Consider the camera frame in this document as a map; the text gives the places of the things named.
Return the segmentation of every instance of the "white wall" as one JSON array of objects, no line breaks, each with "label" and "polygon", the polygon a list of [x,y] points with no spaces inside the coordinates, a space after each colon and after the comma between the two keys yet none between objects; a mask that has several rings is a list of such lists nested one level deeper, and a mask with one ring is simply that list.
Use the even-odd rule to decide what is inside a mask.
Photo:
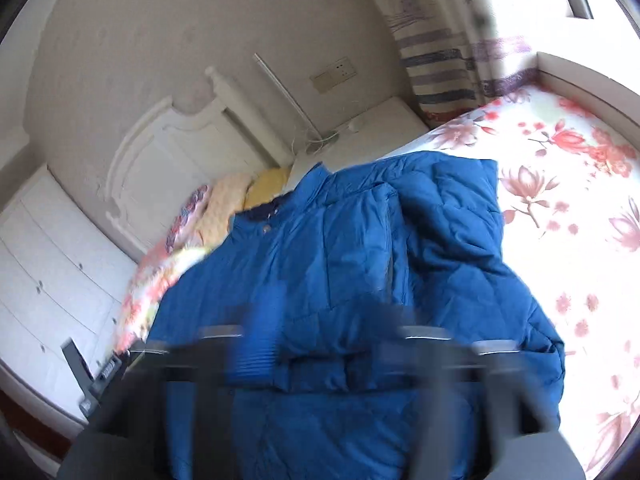
[{"label": "white wall", "polygon": [[[22,117],[40,35],[56,0],[28,0],[0,43],[0,139],[24,133]],[[0,144],[0,166],[8,156]]]},{"label": "white wall", "polygon": [[[160,99],[173,95],[196,111],[204,69],[214,65],[287,143],[303,133],[254,52],[321,130],[412,95],[372,0],[58,0],[31,74],[25,130],[69,195],[135,258],[106,219],[99,188],[126,132]],[[319,94],[309,76],[343,56],[358,75]]]},{"label": "white wall", "polygon": [[28,143],[29,136],[22,126],[16,126],[0,137],[0,170],[9,164]]}]

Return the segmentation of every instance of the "quilted fabric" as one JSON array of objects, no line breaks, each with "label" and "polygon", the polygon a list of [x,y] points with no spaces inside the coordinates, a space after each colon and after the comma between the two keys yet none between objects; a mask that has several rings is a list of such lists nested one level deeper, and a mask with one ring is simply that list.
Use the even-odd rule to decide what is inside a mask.
[{"label": "quilted fabric", "polygon": [[[404,322],[444,327],[460,342],[516,340],[557,413],[563,345],[502,262],[496,187],[495,162],[435,152],[335,174],[317,166],[263,218],[237,215],[224,243],[167,291],[149,337],[181,344],[200,327],[238,322],[237,307],[262,285],[286,283],[273,389],[234,397],[243,478],[401,477],[415,391],[374,373],[367,301],[400,304]],[[179,478],[190,475],[192,393],[174,384],[168,401]],[[468,472],[477,395],[465,385],[452,395],[452,478]]]}]

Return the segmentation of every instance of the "floral bedsheet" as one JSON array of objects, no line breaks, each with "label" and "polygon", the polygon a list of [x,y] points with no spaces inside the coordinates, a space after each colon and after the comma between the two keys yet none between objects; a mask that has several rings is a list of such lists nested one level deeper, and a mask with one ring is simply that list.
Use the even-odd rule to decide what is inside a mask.
[{"label": "floral bedsheet", "polygon": [[640,157],[576,103],[525,86],[391,155],[498,162],[505,262],[566,345],[560,430],[587,478],[640,413]]}]

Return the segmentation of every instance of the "drawer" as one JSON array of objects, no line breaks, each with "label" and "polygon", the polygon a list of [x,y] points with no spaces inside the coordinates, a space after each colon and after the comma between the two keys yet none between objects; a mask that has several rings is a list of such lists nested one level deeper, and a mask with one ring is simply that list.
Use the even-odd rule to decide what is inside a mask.
[{"label": "drawer", "polygon": [[[72,338],[85,357],[93,354],[97,335],[40,290],[0,243],[0,301],[51,351],[64,358],[60,346]],[[4,336],[0,325],[0,338]]]},{"label": "drawer", "polygon": [[121,308],[120,302],[113,300],[113,306],[111,307],[109,315],[98,333],[98,341],[95,345],[94,354],[91,355],[90,360],[87,361],[89,370],[91,370],[94,377],[101,370],[102,366],[104,366],[106,358],[110,357],[113,353],[116,324],[120,317]]},{"label": "drawer", "polygon": [[0,239],[51,299],[92,332],[100,331],[113,298],[53,244],[22,204],[0,226]]},{"label": "drawer", "polygon": [[51,404],[84,420],[78,408],[82,390],[66,361],[43,347],[2,303],[0,326],[0,359],[4,364]]},{"label": "drawer", "polygon": [[56,384],[58,358],[0,303],[0,358],[20,379],[47,397]]},{"label": "drawer", "polygon": [[22,203],[76,267],[116,300],[124,299],[136,264],[80,211],[50,174],[34,184]]},{"label": "drawer", "polygon": [[86,419],[79,407],[84,394],[78,385],[78,381],[76,381],[66,361],[57,361],[56,382],[52,390],[47,394],[47,398],[69,415],[85,421]]}]

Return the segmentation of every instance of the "wall switch panel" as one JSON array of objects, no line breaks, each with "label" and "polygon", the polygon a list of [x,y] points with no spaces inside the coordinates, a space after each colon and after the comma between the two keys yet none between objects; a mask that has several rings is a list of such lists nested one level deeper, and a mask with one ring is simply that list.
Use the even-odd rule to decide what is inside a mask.
[{"label": "wall switch panel", "polygon": [[322,72],[311,76],[311,82],[318,92],[324,94],[337,84],[347,81],[347,79],[355,76],[357,73],[349,58],[343,57],[331,63],[331,65],[322,70]]}]

